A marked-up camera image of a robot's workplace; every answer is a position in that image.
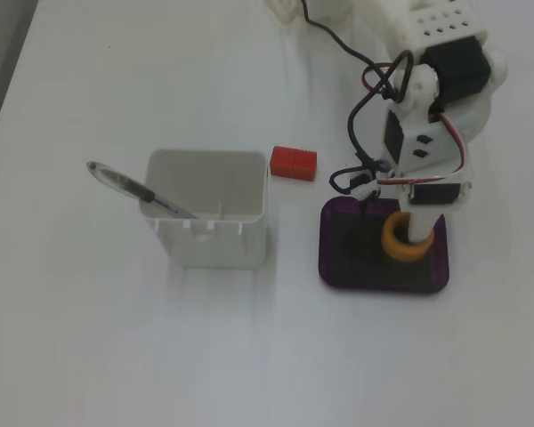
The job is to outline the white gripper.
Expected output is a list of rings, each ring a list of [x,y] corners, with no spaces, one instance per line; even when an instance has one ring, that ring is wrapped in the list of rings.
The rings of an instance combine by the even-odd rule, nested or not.
[[[467,200],[472,139],[473,106],[467,102],[435,114],[426,106],[387,110],[384,153],[392,170],[381,185],[393,189],[400,208],[409,210],[410,242],[424,242],[432,231],[446,234],[446,215],[434,223],[434,210],[458,209]]]

